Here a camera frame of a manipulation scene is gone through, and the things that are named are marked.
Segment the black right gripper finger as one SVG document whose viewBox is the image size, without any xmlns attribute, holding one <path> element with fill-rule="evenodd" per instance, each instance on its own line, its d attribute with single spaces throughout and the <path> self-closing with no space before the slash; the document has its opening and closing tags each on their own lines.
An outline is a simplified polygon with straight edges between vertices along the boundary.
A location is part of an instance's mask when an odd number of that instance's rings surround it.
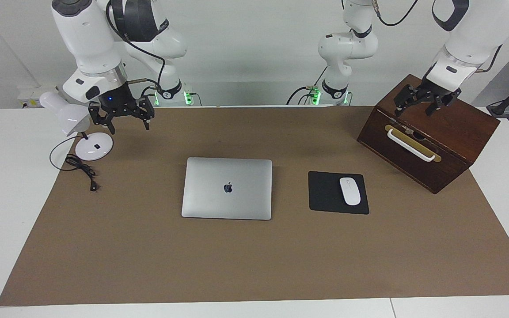
<svg viewBox="0 0 509 318">
<path fill-rule="evenodd" d="M 139 98 L 136 101 L 137 118 L 143 121 L 144 127 L 147 131 L 150 130 L 150 121 L 154 118 L 154 107 L 150 102 L 148 96 Z"/>
<path fill-rule="evenodd" d="M 105 116 L 101 116 L 100 111 L 100 104 L 97 102 L 90 102 L 89 103 L 89 115 L 91 117 L 91 120 L 95 125 L 101 125 L 109 130 L 111 135 L 115 135 L 115 127 L 112 123 L 112 120 L 114 118 L 113 114 L 107 112 Z"/>
</svg>

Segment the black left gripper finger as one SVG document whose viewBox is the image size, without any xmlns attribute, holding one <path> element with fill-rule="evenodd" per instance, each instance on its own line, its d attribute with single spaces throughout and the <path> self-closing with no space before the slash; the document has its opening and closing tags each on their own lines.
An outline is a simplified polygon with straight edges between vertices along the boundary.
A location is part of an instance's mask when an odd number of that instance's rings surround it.
<svg viewBox="0 0 509 318">
<path fill-rule="evenodd" d="M 454 92 L 451 92 L 446 95 L 438 95 L 436 93 L 430 93 L 428 97 L 428 101 L 431 102 L 430 105 L 426 108 L 426 115 L 428 117 L 432 116 L 437 110 L 440 110 L 444 106 L 452 105 L 461 93 L 461 89 L 457 89 Z"/>
<path fill-rule="evenodd" d="M 420 92 L 420 88 L 415 88 L 413 86 L 405 86 L 395 97 L 394 97 L 394 105 L 396 107 L 394 114 L 397 117 L 410 106 L 417 105 L 422 102 L 422 99 L 418 97 L 418 93 Z"/>
</svg>

